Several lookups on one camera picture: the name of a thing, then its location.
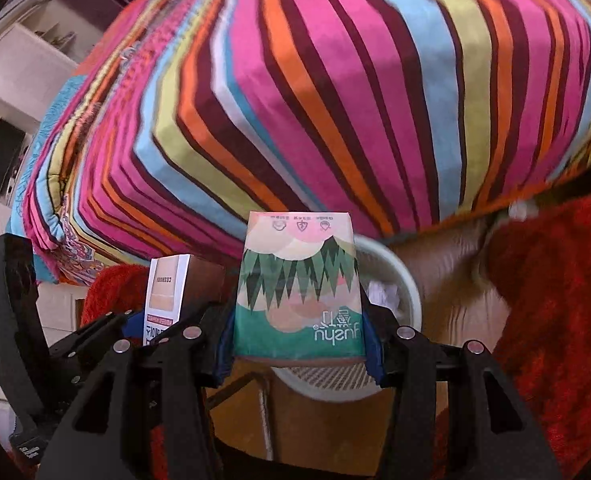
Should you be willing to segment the white plastic mesh wastebasket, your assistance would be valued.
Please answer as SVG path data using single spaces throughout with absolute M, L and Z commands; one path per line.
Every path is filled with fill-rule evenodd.
M 373 396 L 380 391 L 385 372 L 385 334 L 406 325 L 422 329 L 422 305 L 416 282 L 405 263 L 394 252 L 372 238 L 355 237 L 358 273 L 365 314 L 364 363 L 337 366 L 277 367 L 274 374 L 290 389 L 316 401 L 344 403 Z M 399 308 L 391 311 L 374 306 L 368 299 L 371 281 L 395 284 L 399 288 Z

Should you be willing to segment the white paper ball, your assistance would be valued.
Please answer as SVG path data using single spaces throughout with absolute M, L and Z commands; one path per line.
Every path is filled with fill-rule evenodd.
M 371 281 L 367 287 L 367 296 L 374 305 L 396 311 L 399 308 L 399 288 L 395 284 Z

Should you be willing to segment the green forest tissue pack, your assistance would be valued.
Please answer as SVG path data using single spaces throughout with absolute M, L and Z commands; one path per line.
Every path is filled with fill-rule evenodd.
M 365 358 L 361 282 L 346 212 L 248 217 L 233 349 L 274 365 Z

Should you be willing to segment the red shaggy rug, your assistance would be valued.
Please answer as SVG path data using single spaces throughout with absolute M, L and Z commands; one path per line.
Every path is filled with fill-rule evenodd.
M 472 304 L 450 292 L 442 337 L 479 338 L 527 404 L 563 478 L 591 460 L 591 195 L 509 221 L 439 238 L 440 270 L 481 263 Z

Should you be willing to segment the white small carton box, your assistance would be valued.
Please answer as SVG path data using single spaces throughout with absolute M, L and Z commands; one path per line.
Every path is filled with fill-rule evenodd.
M 179 321 L 189 263 L 189 255 L 151 260 L 143 318 L 145 346 Z

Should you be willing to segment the colourful striped bedspread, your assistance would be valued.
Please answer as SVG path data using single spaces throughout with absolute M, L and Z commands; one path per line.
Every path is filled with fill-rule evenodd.
M 68 78 L 8 229 L 41 281 L 243 252 L 253 211 L 376 240 L 591 166 L 591 0 L 132 0 Z

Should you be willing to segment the white cabinet with shelves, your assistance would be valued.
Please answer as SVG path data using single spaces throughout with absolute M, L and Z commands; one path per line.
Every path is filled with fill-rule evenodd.
M 76 67 L 103 35 L 60 0 L 22 0 L 0 18 L 0 132 L 7 125 L 24 140 L 0 191 L 0 234 L 21 229 L 18 218 L 27 180 L 42 148 L 42 121 Z

